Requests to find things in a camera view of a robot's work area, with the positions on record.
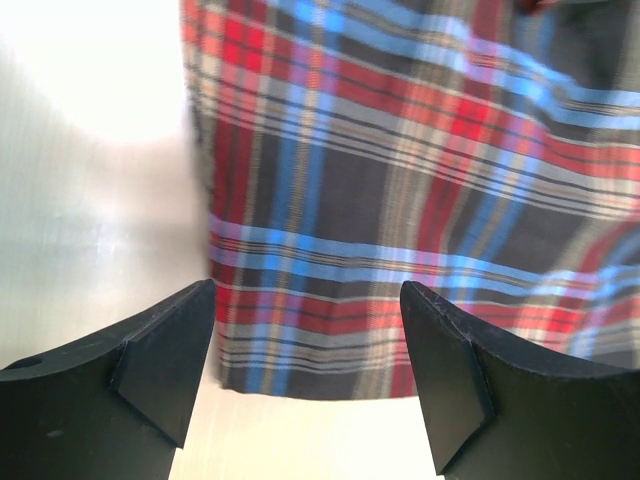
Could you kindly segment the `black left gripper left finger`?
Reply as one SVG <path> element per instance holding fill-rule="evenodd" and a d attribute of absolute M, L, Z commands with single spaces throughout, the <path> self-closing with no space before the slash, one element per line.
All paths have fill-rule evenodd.
<path fill-rule="evenodd" d="M 214 326 L 201 280 L 130 318 L 1 371 L 4 479 L 166 479 Z"/>

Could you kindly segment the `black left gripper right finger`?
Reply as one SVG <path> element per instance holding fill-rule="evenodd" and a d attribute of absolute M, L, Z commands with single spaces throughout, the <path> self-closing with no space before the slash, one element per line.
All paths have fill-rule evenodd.
<path fill-rule="evenodd" d="M 435 471 L 447 479 L 635 479 L 639 374 L 565 355 L 407 281 L 400 306 Z"/>

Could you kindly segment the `red blue plaid flannel shirt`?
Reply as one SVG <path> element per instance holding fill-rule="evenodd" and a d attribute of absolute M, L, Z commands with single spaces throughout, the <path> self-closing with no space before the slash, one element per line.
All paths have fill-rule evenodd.
<path fill-rule="evenodd" d="M 216 377 L 411 396 L 401 285 L 639 364 L 635 1 L 185 1 Z"/>

